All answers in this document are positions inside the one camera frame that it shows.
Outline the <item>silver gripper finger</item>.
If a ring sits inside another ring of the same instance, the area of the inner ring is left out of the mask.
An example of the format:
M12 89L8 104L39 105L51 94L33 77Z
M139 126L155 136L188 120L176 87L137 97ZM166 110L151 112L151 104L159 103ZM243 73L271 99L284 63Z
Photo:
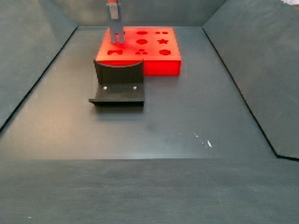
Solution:
M117 2L109 3L109 15L111 15L111 19L113 19L113 20L119 19Z

